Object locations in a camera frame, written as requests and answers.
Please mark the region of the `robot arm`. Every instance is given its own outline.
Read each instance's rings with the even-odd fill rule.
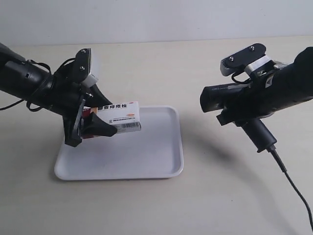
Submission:
[[[48,65],[25,60],[0,43],[0,90],[25,100],[32,112],[44,108],[61,115],[65,144],[76,147],[82,142],[83,135],[111,137],[117,132],[95,113],[82,117],[85,106],[112,104],[96,85],[95,65],[91,49],[85,48],[52,74]]]

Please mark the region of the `table surface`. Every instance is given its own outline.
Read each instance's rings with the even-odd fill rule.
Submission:
[[[62,119],[24,104],[0,112],[0,233],[23,235],[310,234],[304,205],[272,156],[219,112],[202,113],[204,86],[229,83],[220,60],[252,43],[291,63],[313,37],[13,47],[52,70],[83,47],[101,61],[98,86],[113,102],[171,105],[180,116],[184,170],[167,180],[63,182],[53,167]],[[0,106],[17,99],[0,93]],[[313,205],[313,102],[264,120],[290,176]]]

